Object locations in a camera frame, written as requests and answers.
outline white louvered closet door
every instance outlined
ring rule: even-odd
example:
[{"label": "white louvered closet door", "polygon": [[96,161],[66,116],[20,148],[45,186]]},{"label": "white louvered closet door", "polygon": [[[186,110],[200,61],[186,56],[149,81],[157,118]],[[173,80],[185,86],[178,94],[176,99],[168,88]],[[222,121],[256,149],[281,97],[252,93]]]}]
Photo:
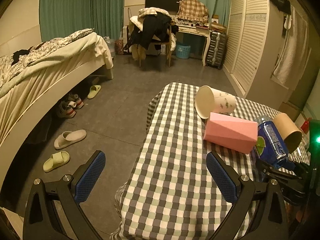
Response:
[{"label": "white louvered closet door", "polygon": [[267,6],[268,0],[246,0],[243,33],[236,63],[231,71],[244,91],[250,88],[260,63],[266,31]]},{"label": "white louvered closet door", "polygon": [[240,30],[244,0],[231,0],[230,18],[227,32],[227,51],[224,66],[231,71],[236,59],[236,51],[239,46]]}]

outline white towel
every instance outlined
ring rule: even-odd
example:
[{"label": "white towel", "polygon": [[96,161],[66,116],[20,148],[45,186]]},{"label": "white towel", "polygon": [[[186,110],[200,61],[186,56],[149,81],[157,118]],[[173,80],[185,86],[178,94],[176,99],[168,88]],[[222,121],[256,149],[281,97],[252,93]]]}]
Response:
[{"label": "white towel", "polygon": [[281,84],[295,90],[301,79],[308,54],[308,22],[291,6],[291,26],[273,75]]}]

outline white bed frame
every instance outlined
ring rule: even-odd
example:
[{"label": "white bed frame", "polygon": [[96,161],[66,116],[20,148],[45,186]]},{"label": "white bed frame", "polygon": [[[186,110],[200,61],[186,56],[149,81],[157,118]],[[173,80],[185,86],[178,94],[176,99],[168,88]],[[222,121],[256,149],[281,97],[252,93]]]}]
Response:
[{"label": "white bed frame", "polygon": [[[98,56],[92,61],[86,62],[77,67],[51,85],[18,118],[0,144],[0,191],[8,169],[28,134],[60,98],[62,98],[84,78],[98,70],[101,66],[104,66],[103,56]],[[106,69],[105,67],[102,67],[101,72],[103,76],[113,79],[112,68]],[[17,222],[15,219],[19,217],[17,214],[16,216],[10,216],[7,214],[7,216],[12,225],[17,223],[21,224],[21,220],[20,222]]]}]

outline silver suitcase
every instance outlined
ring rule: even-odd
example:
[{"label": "silver suitcase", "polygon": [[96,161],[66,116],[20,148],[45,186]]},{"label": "silver suitcase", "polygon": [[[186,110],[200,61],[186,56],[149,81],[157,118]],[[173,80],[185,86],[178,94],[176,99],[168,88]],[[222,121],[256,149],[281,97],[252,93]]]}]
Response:
[{"label": "silver suitcase", "polygon": [[211,42],[207,53],[207,65],[218,67],[221,69],[222,59],[224,56],[227,43],[227,35],[216,31],[211,32]]}]

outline desk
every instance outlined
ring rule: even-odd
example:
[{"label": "desk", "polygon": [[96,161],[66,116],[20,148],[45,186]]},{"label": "desk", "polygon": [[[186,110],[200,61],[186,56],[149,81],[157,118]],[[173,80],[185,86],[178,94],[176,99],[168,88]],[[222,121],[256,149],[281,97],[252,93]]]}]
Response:
[{"label": "desk", "polygon": [[179,32],[181,33],[191,33],[194,35],[204,36],[207,38],[204,48],[202,50],[202,64],[203,66],[205,66],[205,58],[207,57],[207,53],[208,53],[210,41],[211,41],[210,39],[211,31],[201,29],[201,28],[186,26],[186,25],[177,25],[177,26],[179,26]]},{"label": "desk", "polygon": [[[205,159],[212,150],[238,174],[258,180],[252,155],[203,141],[205,124],[194,108],[197,91],[195,86],[171,83],[150,102],[146,139],[128,182],[116,192],[121,225],[110,240],[203,240],[211,236],[231,208],[207,171]],[[254,120],[278,113],[236,98],[231,116]],[[301,156],[295,151],[289,159],[309,163],[304,147],[299,147]],[[255,205],[238,236],[248,228]]]}]

